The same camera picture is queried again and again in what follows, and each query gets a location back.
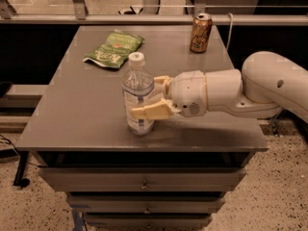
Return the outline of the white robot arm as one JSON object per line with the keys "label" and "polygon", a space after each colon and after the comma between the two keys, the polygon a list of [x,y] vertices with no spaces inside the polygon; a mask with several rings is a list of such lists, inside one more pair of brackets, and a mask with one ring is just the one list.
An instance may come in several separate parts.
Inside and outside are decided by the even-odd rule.
{"label": "white robot arm", "polygon": [[155,79],[158,94],[131,110],[140,119],[224,112],[269,118],[288,110],[308,122],[308,70],[276,53],[251,54],[240,70],[183,72]]}

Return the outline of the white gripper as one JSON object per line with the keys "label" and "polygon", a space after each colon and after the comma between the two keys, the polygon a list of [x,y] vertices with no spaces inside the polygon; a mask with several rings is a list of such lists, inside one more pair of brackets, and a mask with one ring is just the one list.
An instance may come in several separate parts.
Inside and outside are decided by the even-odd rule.
{"label": "white gripper", "polygon": [[207,112],[205,74],[199,70],[183,72],[172,78],[167,75],[154,78],[155,92],[170,99],[138,108],[130,113],[138,119],[168,119],[174,114],[184,117],[204,116]]}

